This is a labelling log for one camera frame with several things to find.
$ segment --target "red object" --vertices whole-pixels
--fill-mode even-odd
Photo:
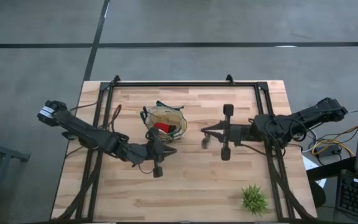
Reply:
[[[155,123],[154,127],[158,128],[159,130],[164,131],[165,133],[169,133],[169,125],[164,123]]]

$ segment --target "cable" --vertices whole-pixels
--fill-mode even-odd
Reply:
[[[118,117],[119,113],[121,112],[121,108],[122,108],[122,105],[118,105],[118,106],[116,107],[116,109],[114,110],[114,113],[112,114],[112,118],[111,118],[111,121],[110,121],[111,132],[112,132],[112,133],[115,133],[115,130],[114,130],[114,121],[116,120],[116,118]]]
[[[316,126],[313,126],[313,127],[309,128],[309,130],[311,131],[313,129],[316,129],[316,128],[320,127],[322,124],[324,124],[324,123],[321,122],[321,123],[317,124]]]
[[[285,119],[285,120],[288,120],[288,121],[292,121],[292,122],[291,122],[291,125],[290,125],[290,130],[289,130],[292,139],[294,139],[294,140],[297,141],[297,142],[302,142],[303,140],[305,140],[306,135],[307,135],[307,128],[306,128],[306,126],[305,126],[303,123],[301,123],[301,122],[298,121],[298,120],[292,119],[292,118],[280,118],[280,119]],[[293,126],[293,123],[294,123],[294,122],[300,124],[300,126],[302,126],[302,128],[303,128],[303,137],[302,137],[301,139],[294,138],[294,134],[292,133],[292,126]]]
[[[353,134],[353,136],[350,139],[348,139],[346,141],[343,141],[343,142],[339,142],[339,141],[336,140],[339,136],[342,136],[343,134],[350,133],[350,132],[352,132],[354,130],[357,130],[357,131]],[[348,150],[352,154],[352,156],[355,156],[354,153],[347,146],[345,146],[343,143],[350,141],[356,135],[357,132],[358,132],[358,125],[354,126],[353,128],[350,128],[350,129],[348,129],[348,130],[346,130],[346,131],[344,131],[342,133],[339,133],[334,139],[318,139],[317,140],[318,143],[313,146],[311,152],[312,152],[313,155],[317,155],[317,154],[320,154],[321,152],[323,152],[324,150],[326,150],[329,145],[337,144],[337,145],[343,147],[344,149]],[[326,146],[324,146],[321,150],[316,152],[317,146],[319,146],[322,143],[326,144]]]
[[[283,148],[283,150],[284,150],[284,153],[281,155],[281,157],[284,157],[285,153],[287,152],[287,150],[285,148]]]
[[[303,151],[303,152],[310,152],[310,151],[312,151],[312,150],[316,147],[316,145],[317,145],[317,143],[318,143],[318,142],[317,142],[318,137],[317,137],[316,131],[314,131],[314,130],[311,129],[310,132],[311,132],[311,133],[313,134],[313,136],[314,136],[314,139],[313,139],[313,140],[314,140],[314,141],[313,141],[313,142],[314,142],[314,146],[313,146],[313,147],[310,147],[311,144],[309,144],[309,149],[306,150],[306,151]]]
[[[112,80],[112,81],[109,83],[109,85],[107,85],[106,87],[104,87],[104,88],[101,90],[101,92],[103,92],[104,90],[106,90],[107,88],[109,88],[109,87],[111,86],[111,84],[113,84],[113,83],[114,83],[114,80]],[[99,99],[96,100],[96,102],[91,103],[91,104],[88,104],[88,105],[76,106],[76,107],[74,107],[74,108],[68,110],[68,112],[71,113],[71,112],[72,112],[73,110],[75,110],[75,109],[86,108],[86,107],[89,107],[89,106],[93,106],[93,105],[95,105],[95,104],[97,104],[97,103],[99,103]]]
[[[355,112],[358,112],[358,110],[353,110],[353,111],[350,111],[350,112],[347,112],[347,113],[349,114],[349,113],[355,113]]]
[[[303,152],[303,147],[301,145],[298,144],[292,144],[292,143],[288,143],[291,146],[298,146],[301,149],[301,152]]]
[[[71,113],[71,112],[72,112],[73,110],[75,110],[75,109],[80,109],[80,108],[86,108],[86,107],[89,107],[89,106],[93,106],[93,105],[95,105],[96,103],[99,103],[99,100],[96,100],[96,102],[91,103],[91,104],[88,104],[88,105],[76,106],[76,107],[74,107],[74,108],[68,110],[68,112]]]
[[[144,173],[144,174],[151,174],[153,171],[150,171],[150,172],[144,172],[143,170],[142,170],[142,168],[140,168],[140,164],[139,165],[137,165],[138,167],[139,167],[139,170],[142,172],[142,173]]]
[[[81,147],[79,147],[79,148],[77,148],[77,149],[72,150],[71,152],[69,152],[69,153],[65,156],[65,159],[66,159],[69,155],[73,154],[74,152],[76,152],[76,151],[78,151],[78,150],[80,150],[80,149],[82,149],[82,148],[84,148],[84,146],[81,146]]]
[[[261,155],[263,155],[263,156],[266,156],[266,153],[261,152],[261,151],[259,151],[258,149],[254,148],[252,146],[249,146],[249,145],[246,145],[246,144],[240,144],[239,146],[247,147],[247,148],[249,148],[249,149],[251,149],[251,150],[253,150],[253,151],[255,151],[255,152],[257,152],[257,153],[259,153]]]

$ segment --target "desk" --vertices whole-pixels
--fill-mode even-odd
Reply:
[[[85,82],[79,105],[96,101],[100,82]],[[268,81],[275,114],[290,114],[283,81]],[[223,104],[234,105],[232,123],[248,124],[258,114],[255,91],[247,87],[125,87],[114,88],[111,110],[122,105],[114,129],[130,137],[129,142],[145,143],[147,131],[140,119],[143,106],[155,106],[161,100],[169,106],[184,106],[188,129],[181,140],[170,146],[178,153],[162,163],[164,175],[155,179],[128,162],[103,156],[94,221],[113,222],[244,222],[275,221],[275,209],[267,161],[264,156],[244,147],[232,149],[230,161],[221,160],[222,144],[212,139],[208,149],[201,148],[200,128],[224,119]],[[95,106],[77,111],[77,117],[92,123]],[[101,110],[100,124],[104,115]],[[265,151],[263,143],[248,142]],[[71,142],[68,152],[79,147]],[[86,150],[70,155],[64,163],[52,218],[59,216],[74,199],[81,185]],[[313,198],[298,147],[287,147],[284,157],[292,192],[306,210],[316,216]],[[141,168],[152,170],[151,161]],[[265,215],[252,216],[241,207],[241,187],[258,185],[267,196]],[[284,214],[285,200],[281,194]],[[86,198],[84,214],[88,208]]]

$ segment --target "black cable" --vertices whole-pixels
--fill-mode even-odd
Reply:
[[[316,128],[320,127],[322,124],[324,124],[324,123],[321,122],[321,123],[317,124],[316,126],[313,126],[313,127],[309,128],[309,130],[316,129]]]
[[[284,150],[284,153],[281,155],[281,157],[284,157],[285,156],[285,153],[287,152],[287,150],[285,148],[283,148]]]
[[[267,131],[267,126],[268,126],[271,122],[272,122],[272,120],[270,120],[270,121],[268,121],[268,122],[265,123],[265,133],[267,133],[267,135],[270,136],[270,140],[275,143],[275,146],[274,146],[274,147],[277,147],[277,148],[281,149],[279,143],[277,142],[277,140],[275,139],[275,137],[272,135],[272,133],[270,133],[270,132]]]
[[[325,164],[323,164],[321,161],[320,161],[320,158],[318,156],[316,156],[317,158],[317,161],[322,165],[322,166],[325,166]]]
[[[93,106],[93,105],[95,105],[95,104],[97,104],[97,103],[99,103],[99,100],[96,100],[96,102],[91,103],[91,104],[88,104],[88,105],[76,106],[76,107],[74,107],[74,108],[68,110],[68,112],[71,113],[73,110],[80,109],[80,108],[86,108],[86,107],[89,107],[89,106]]]
[[[356,131],[355,131],[355,133],[352,135],[352,137],[350,137],[348,140],[342,141],[342,142],[340,142],[340,143],[343,144],[343,143],[345,143],[345,142],[348,142],[348,141],[352,140],[352,139],[354,138],[354,136],[356,136],[357,132],[358,132],[358,128],[356,129]]]
[[[109,88],[109,87],[111,86],[111,84],[113,84],[113,83],[114,83],[114,80],[112,80],[112,81],[110,82],[110,84],[109,84],[108,86],[104,87],[104,89],[102,89],[101,91],[106,90],[106,89]],[[74,107],[74,108],[68,110],[68,112],[71,113],[71,112],[72,112],[73,110],[75,110],[75,109],[86,108],[86,107],[89,107],[89,106],[93,106],[93,105],[95,105],[95,104],[97,104],[97,103],[99,103],[99,99],[96,100],[96,102],[91,103],[91,104],[88,104],[88,105],[76,106],[76,107]]]
[[[246,145],[246,144],[240,144],[239,146],[247,147],[247,148],[249,148],[249,149],[251,149],[251,150],[253,150],[253,151],[255,151],[255,152],[257,152],[257,153],[259,153],[261,155],[263,155],[263,156],[266,156],[266,153],[261,152],[261,151],[259,151],[258,149],[254,148],[252,146],[249,146],[249,145]]]
[[[314,145],[314,144],[316,144],[316,142],[321,142],[322,140],[331,140],[331,139],[325,139],[324,137],[326,137],[326,136],[337,136],[337,135],[340,135],[340,134],[349,134],[349,133],[352,133],[353,131],[355,131],[355,133],[354,133],[354,134],[352,135],[352,137],[350,137],[349,139],[347,139],[347,140],[345,140],[345,141],[342,141],[342,142],[338,142],[338,143],[332,143],[332,144],[336,144],[337,146],[339,146],[340,143],[343,144],[343,143],[345,143],[345,142],[348,142],[348,141],[352,140],[352,139],[354,138],[354,136],[356,136],[356,134],[357,134],[357,132],[358,132],[358,128],[355,128],[354,130],[349,131],[349,132],[347,132],[347,133],[325,134],[323,137],[318,138],[318,139],[315,139],[314,137],[312,138],[312,137],[309,136],[309,138],[312,138],[313,141],[312,141],[311,143],[309,143],[309,147],[308,147],[308,148],[311,148],[311,146]]]
[[[301,145],[298,144],[292,144],[292,143],[288,143],[291,146],[298,146],[301,149],[301,152],[303,152],[303,147]]]
[[[144,172],[143,170],[142,170],[142,168],[140,168],[140,164],[139,165],[137,165],[138,167],[139,167],[139,170],[142,172],[142,173],[144,173],[144,174],[151,174],[153,171],[150,171],[150,172]]]
[[[305,126],[303,123],[301,123],[301,122],[298,121],[298,120],[291,119],[291,118],[282,118],[282,119],[286,119],[286,120],[292,121],[292,122],[291,122],[291,125],[290,125],[290,134],[291,134],[291,138],[292,138],[292,139],[294,139],[294,140],[297,141],[297,142],[302,142],[303,140],[306,139],[306,135],[308,134],[308,130],[307,130],[306,126]],[[294,135],[293,135],[293,133],[292,133],[292,126],[293,126],[293,123],[294,123],[294,122],[300,124],[300,125],[302,126],[302,128],[303,128],[303,137],[302,137],[301,139],[294,138]]]
[[[73,154],[74,152],[76,152],[76,151],[78,151],[78,150],[80,150],[80,149],[82,149],[82,148],[84,148],[84,146],[81,146],[81,147],[79,147],[79,148],[77,148],[77,149],[72,150],[71,152],[69,152],[68,154],[66,154],[65,159],[66,159],[69,155]]]

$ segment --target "white paper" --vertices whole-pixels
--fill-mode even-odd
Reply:
[[[310,170],[313,168],[318,167],[317,164],[315,164],[313,161],[311,161],[310,159],[306,158],[305,156],[302,156],[303,158],[303,163],[305,165],[305,169],[306,170]],[[326,184],[327,179],[322,179],[322,180],[317,180],[316,183],[318,185],[320,185],[321,188],[324,188],[324,185]]]

